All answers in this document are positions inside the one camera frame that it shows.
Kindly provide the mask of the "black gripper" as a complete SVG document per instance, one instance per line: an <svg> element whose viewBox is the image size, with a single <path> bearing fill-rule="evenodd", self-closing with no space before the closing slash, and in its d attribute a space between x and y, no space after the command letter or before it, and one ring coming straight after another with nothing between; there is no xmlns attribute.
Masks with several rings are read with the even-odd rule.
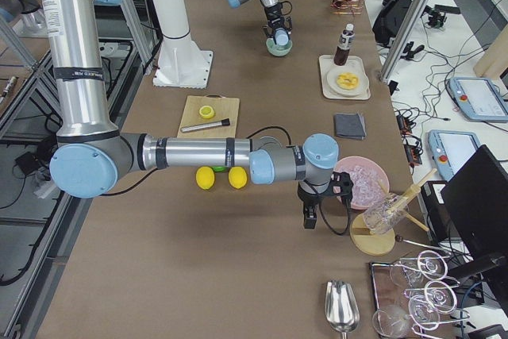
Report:
<svg viewBox="0 0 508 339"><path fill-rule="evenodd" d="M283 15L282 6L270 6L266 8L267 25L263 26L263 30L267 38L274 39L274 30L284 29L292 31L291 17Z"/></svg>
<svg viewBox="0 0 508 339"><path fill-rule="evenodd" d="M315 210L323 198L339 197L347 208L351 208L353 181L350 174L345 171L334 171L330 180L325 182L324 187L320 191L318 186L307 180L298 183L297 195L303 203L303 227L305 229L315 229L318 220Z"/></svg>

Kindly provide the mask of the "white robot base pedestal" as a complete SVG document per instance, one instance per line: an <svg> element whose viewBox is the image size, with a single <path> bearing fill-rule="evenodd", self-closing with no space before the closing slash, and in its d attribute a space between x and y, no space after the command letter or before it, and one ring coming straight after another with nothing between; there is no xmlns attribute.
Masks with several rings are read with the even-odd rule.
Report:
<svg viewBox="0 0 508 339"><path fill-rule="evenodd" d="M153 0L162 44L153 83L158 87L204 89L213 53L203 51L191 37L184 0Z"/></svg>

